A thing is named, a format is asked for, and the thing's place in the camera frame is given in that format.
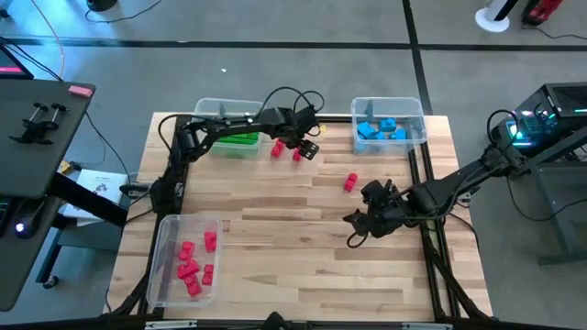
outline gray floor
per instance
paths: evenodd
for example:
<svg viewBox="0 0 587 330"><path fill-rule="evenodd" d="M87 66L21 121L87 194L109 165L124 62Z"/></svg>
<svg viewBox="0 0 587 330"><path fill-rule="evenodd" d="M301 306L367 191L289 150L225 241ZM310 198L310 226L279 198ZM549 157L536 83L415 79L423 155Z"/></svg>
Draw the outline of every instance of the gray floor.
<svg viewBox="0 0 587 330"><path fill-rule="evenodd" d="M53 6L49 5L50 0L38 2L58 34L71 38L408 41L400 0L163 1L145 16L112 25L86 23L82 0ZM139 0L120 3L125 15L145 6ZM482 0L411 3L421 43L587 45L587 41L551 40L536 31L520 30L520 6L510 16L513 23L509 31L490 35L473 23L474 12L482 7ZM9 9L15 21L0 21L3 36L50 36L38 14L30 11L28 1L14 1ZM585 2L567 0L544 29L555 35L587 35L583 22L586 13ZM118 15L116 11L104 14ZM56 47L25 49L53 70L59 69ZM202 97L259 100L275 87L291 85L320 91L327 99L325 112L329 113L349 112L350 100L358 96L418 97L410 50L66 47L65 52L64 79L96 84L90 114L119 150L130 171L138 169L151 113L192 111ZM517 106L542 83L587 81L586 55L423 51L432 109L436 115L449 116L460 164L480 156L487 144L485 119L493 110ZM39 73L39 77L48 76ZM275 103L289 102L288 96L281 95ZM94 162L101 155L100 141L83 122L67 159ZM121 171L110 152L106 162L94 168ZM535 216L546 212L529 208L527 201L535 197L531 184L516 182L514 188L522 207L536 212L532 213ZM550 225L532 223L519 216L504 180L499 179L486 182L475 194L471 213L481 241L494 314L512 322L585 328L587 264L546 269L537 266L538 257L558 251ZM63 279L62 285L44 291L29 279L17 307L10 313L0 313L0 323L101 313L113 265L112 253L64 250L55 269ZM41 312L31 314L33 307Z"/></svg>

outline black desk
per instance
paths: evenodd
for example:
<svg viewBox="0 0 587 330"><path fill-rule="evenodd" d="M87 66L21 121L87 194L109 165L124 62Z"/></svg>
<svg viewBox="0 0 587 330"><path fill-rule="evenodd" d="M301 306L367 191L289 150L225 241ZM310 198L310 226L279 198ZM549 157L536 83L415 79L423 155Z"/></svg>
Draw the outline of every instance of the black desk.
<svg viewBox="0 0 587 330"><path fill-rule="evenodd" d="M95 90L93 85L76 83ZM10 198L45 198L46 205L39 230L29 239L17 238L7 229L0 237L0 311L10 310L53 225L61 201L67 201L117 226L124 226L127 210L98 196L75 181L56 173L73 135L82 122L90 99L72 95L69 82L0 80L0 195ZM53 103L66 105L59 114L59 129L47 134L53 144L20 144L8 136L20 136L25 128L22 119L34 113L35 102L49 110L39 120L51 120Z"/></svg>

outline red plastic piece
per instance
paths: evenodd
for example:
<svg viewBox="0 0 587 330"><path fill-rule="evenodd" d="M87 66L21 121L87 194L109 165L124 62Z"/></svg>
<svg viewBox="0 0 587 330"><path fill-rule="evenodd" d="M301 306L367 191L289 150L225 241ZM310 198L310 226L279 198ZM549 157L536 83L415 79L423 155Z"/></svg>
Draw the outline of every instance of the red plastic piece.
<svg viewBox="0 0 587 330"><path fill-rule="evenodd" d="M206 274L212 274L214 272L214 265L205 265L204 266L204 273Z"/></svg>
<svg viewBox="0 0 587 330"><path fill-rule="evenodd" d="M185 283L185 285L187 285L188 287L192 284L194 284L195 282L195 275L191 275L186 277L185 279L183 279L183 282Z"/></svg>
<svg viewBox="0 0 587 330"><path fill-rule="evenodd" d="M185 283L185 286L187 287L187 292L190 293L190 296L192 297L195 297L196 295L202 293L202 288L200 287L198 279L195 276L194 281L190 284Z"/></svg>
<svg viewBox="0 0 587 330"><path fill-rule="evenodd" d="M192 258L192 255L195 250L195 243L190 241L185 241L182 243L182 251L179 255L179 260L187 261Z"/></svg>
<svg viewBox="0 0 587 330"><path fill-rule="evenodd" d="M359 176L356 173L349 174L349 177L347 178L347 181L345 182L344 189L347 192L352 192L352 189L355 187L355 184L357 184L358 179L359 179Z"/></svg>
<svg viewBox="0 0 587 330"><path fill-rule="evenodd" d="M190 260L187 265L179 265L177 268L177 277L185 280L188 276L194 275L200 270L200 266L195 260Z"/></svg>
<svg viewBox="0 0 587 330"><path fill-rule="evenodd" d="M208 253L216 252L216 233L205 232L204 233L205 251Z"/></svg>
<svg viewBox="0 0 587 330"><path fill-rule="evenodd" d="M275 146L271 148L271 156L273 158L279 158L282 155L282 151L279 150L279 147Z"/></svg>
<svg viewBox="0 0 587 330"><path fill-rule="evenodd" d="M300 155L300 149L299 148L296 148L293 151L293 157L292 157L292 159L294 161L301 161L302 160L302 155Z"/></svg>
<svg viewBox="0 0 587 330"><path fill-rule="evenodd" d="M212 285L212 274L204 274L202 277L202 285Z"/></svg>
<svg viewBox="0 0 587 330"><path fill-rule="evenodd" d="M277 139L277 141L275 141L275 147L277 147L279 149L279 151L281 152L285 148L285 143L283 143L279 139Z"/></svg>

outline desk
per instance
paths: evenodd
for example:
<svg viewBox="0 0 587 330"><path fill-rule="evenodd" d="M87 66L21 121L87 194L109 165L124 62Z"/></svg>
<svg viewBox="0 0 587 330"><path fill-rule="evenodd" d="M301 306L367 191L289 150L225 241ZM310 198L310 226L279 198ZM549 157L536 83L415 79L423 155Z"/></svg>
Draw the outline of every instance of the desk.
<svg viewBox="0 0 587 330"><path fill-rule="evenodd" d="M153 115L138 180L152 182L163 172L168 151ZM458 168L445 116L426 118L432 164L441 178ZM163 126L171 140L173 120ZM206 155L191 165L183 213L208 213L223 220L223 246L215 301L203 309L165 310L165 318L265 319L277 311L286 319L313 321L429 321L433 319L420 232L402 227L370 238L357 249L346 246L352 233L342 216L364 210L360 187L390 178L402 190L411 184L405 157L355 157L349 124L327 124L314 142L316 157L302 163L291 151L270 158L267 137L257 161ZM420 173L424 173L420 163ZM342 186L359 174L353 192ZM149 209L137 203L133 216ZM455 214L470 221L466 209ZM113 308L144 273L155 215L128 224L118 251L108 301ZM455 219L445 226L453 272L482 311L491 314L479 253L472 232ZM446 289L442 280L439 288ZM449 308L442 291L445 311Z"/></svg>

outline plastic bin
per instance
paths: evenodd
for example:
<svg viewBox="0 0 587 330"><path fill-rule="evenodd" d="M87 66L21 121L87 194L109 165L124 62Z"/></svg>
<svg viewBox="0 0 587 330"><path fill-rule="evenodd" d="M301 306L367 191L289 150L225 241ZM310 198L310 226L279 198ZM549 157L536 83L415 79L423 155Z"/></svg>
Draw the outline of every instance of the plastic bin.
<svg viewBox="0 0 587 330"><path fill-rule="evenodd" d="M240 117L249 113L256 115L261 102L203 98L195 105L194 114L209 117ZM210 153L214 156L235 159L256 159L259 156L262 133L223 137L212 145ZM204 132L198 132L200 141L205 137Z"/></svg>
<svg viewBox="0 0 587 330"><path fill-rule="evenodd" d="M352 100L350 111L355 154L402 154L426 142L422 105L413 97L358 97ZM379 122L387 118L394 118L397 128L405 129L406 139L389 139L389 134L381 140L360 137L358 124L368 122L378 129Z"/></svg>
<svg viewBox="0 0 587 330"><path fill-rule="evenodd" d="M204 233L216 232L216 252L205 250ZM183 241L195 243L193 259L200 266L195 277L202 292L191 297L183 280L177 277L177 268L185 261L179 260ZM212 302L218 284L220 250L222 248L222 224L212 215L181 214L167 215L161 220L155 254L149 275L147 302L151 307L204 307ZM212 285L202 285L204 266L214 265Z"/></svg>

